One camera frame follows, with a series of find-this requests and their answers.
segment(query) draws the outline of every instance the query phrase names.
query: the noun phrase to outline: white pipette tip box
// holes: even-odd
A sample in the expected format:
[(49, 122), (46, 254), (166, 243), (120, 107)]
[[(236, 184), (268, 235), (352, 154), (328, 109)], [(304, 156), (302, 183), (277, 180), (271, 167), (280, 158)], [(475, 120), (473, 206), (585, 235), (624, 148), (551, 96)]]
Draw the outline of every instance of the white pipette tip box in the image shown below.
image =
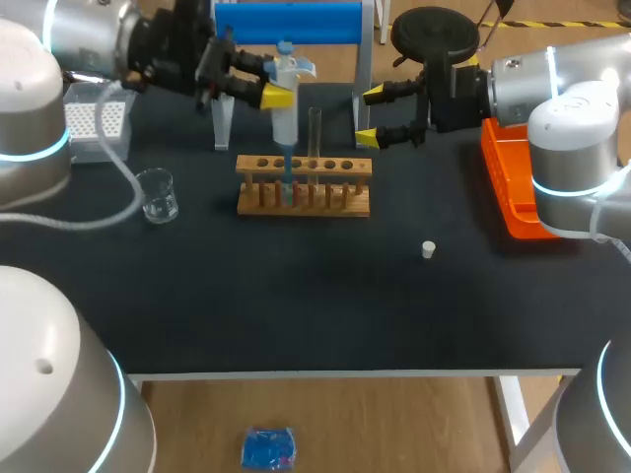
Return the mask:
[[(109, 162), (103, 151), (95, 127), (97, 100), (107, 84), (77, 83), (64, 96), (66, 126), (70, 132), (73, 164)], [(129, 154), (131, 125), (129, 111), (136, 98), (132, 91), (113, 94), (104, 106), (103, 128), (107, 141), (124, 160)]]

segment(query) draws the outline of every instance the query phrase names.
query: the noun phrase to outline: wooden floor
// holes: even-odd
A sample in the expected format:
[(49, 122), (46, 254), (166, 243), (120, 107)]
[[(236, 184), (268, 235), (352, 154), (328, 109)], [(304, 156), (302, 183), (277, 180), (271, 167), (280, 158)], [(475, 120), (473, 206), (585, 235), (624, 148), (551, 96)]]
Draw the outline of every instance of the wooden floor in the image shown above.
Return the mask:
[[(477, 20), (487, 0), (391, 0), (392, 18), (421, 5), (454, 8)], [(147, 11), (170, 0), (145, 0)], [(615, 21), (615, 0), (517, 0), (508, 20)], [(621, 30), (499, 30), (480, 54), (494, 58)], [(251, 48), (270, 51), (270, 48)], [(318, 81), (351, 82), (355, 48), (299, 48), (317, 66)], [(418, 73), (390, 44), (376, 45), (374, 80), (402, 80)], [(631, 143), (623, 139), (621, 155)], [(556, 386), (555, 378), (525, 378), (533, 419)], [(172, 382), (146, 386), (158, 432), (157, 472), (240, 471), (248, 426), (293, 427), (300, 473), (507, 471), (487, 380), (483, 378), (269, 380)], [(554, 471), (553, 464), (546, 471)]]

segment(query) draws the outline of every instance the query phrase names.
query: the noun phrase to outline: cable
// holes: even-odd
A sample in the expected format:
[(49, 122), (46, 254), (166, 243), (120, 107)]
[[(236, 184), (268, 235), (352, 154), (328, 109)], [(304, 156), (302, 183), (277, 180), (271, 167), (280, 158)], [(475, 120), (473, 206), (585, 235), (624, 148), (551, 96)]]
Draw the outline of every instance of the cable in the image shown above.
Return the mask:
[(131, 217), (140, 208), (144, 196), (142, 187), (140, 186), (140, 182), (138, 182), (136, 176), (131, 172), (131, 170), (129, 170), (129, 168), (125, 165), (120, 156), (107, 142), (107, 138), (105, 137), (105, 132), (103, 130), (103, 109), (105, 107), (105, 103), (113, 94), (120, 90), (122, 90), (122, 85), (119, 81), (115, 81), (109, 84), (99, 97), (99, 100), (97, 101), (97, 105), (95, 107), (95, 128), (97, 130), (97, 136), (99, 137), (99, 144), (101, 145), (107, 156), (114, 163), (114, 165), (118, 168), (118, 170), (120, 170), (122, 175), (124, 175), (131, 184), (131, 187), (134, 191), (134, 198), (131, 203), (124, 210), (118, 212), (115, 215), (112, 215), (111, 217), (94, 220), (91, 222), (64, 222), (62, 220), (49, 219), (40, 215), (0, 213), (0, 223), (15, 222), (41, 225), (44, 227), (49, 227), (51, 229), (61, 230), (65, 232), (86, 232), (90, 230), (105, 229), (107, 227), (111, 227), (112, 225), (119, 224), (120, 222)]
[(631, 171), (631, 162), (627, 164), (620, 172), (618, 172), (615, 177), (610, 180), (610, 184), (606, 187), (605, 190), (598, 192), (596, 194), (596, 203), (594, 205), (594, 209), (592, 210), (592, 217), (590, 218), (590, 238), (598, 243), (605, 243), (606, 241), (611, 241), (613, 245), (618, 248), (618, 250), (622, 253), (622, 255), (626, 258), (626, 260), (631, 264), (631, 250), (627, 247), (624, 242), (617, 238), (611, 238), (609, 236), (598, 237), (598, 220), (600, 219), (600, 212), (602, 211), (602, 207), (604, 206), (604, 202), (609, 196), (620, 188), (620, 185), (624, 181), (624, 178)]

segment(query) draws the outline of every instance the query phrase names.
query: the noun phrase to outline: white table leg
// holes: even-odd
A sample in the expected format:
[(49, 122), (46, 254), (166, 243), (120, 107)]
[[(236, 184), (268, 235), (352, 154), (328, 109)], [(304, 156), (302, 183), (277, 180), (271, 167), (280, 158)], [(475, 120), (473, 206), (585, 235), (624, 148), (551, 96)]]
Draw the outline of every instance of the white table leg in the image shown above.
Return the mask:
[(500, 402), (504, 434), (509, 448), (513, 449), (530, 427), (520, 379), (517, 376), (498, 376), (493, 380)]
[(384, 25), (384, 5), (382, 0), (375, 0), (375, 7), (377, 8), (377, 22), (379, 28), (381, 28)]
[(500, 376), (494, 380), (500, 400), (502, 421), (511, 449), (511, 472), (536, 472), (537, 467), (554, 451), (554, 413), (561, 393), (571, 379), (566, 378), (561, 383), (532, 425), (528, 422), (519, 379), (516, 376)]
[(382, 37), (380, 40), (381, 44), (386, 44), (387, 42), (387, 32), (390, 23), (390, 0), (384, 0), (384, 16), (381, 22), (382, 26)]

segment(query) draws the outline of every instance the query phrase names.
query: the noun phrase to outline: small beaker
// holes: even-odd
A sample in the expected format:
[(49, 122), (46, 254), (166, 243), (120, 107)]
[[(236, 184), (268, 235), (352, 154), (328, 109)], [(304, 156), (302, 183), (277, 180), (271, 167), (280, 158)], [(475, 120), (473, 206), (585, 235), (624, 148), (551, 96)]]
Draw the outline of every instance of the small beaker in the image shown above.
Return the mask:
[(175, 200), (174, 178), (166, 169), (147, 169), (136, 175), (145, 199), (143, 210), (152, 224), (170, 222), (179, 212)]

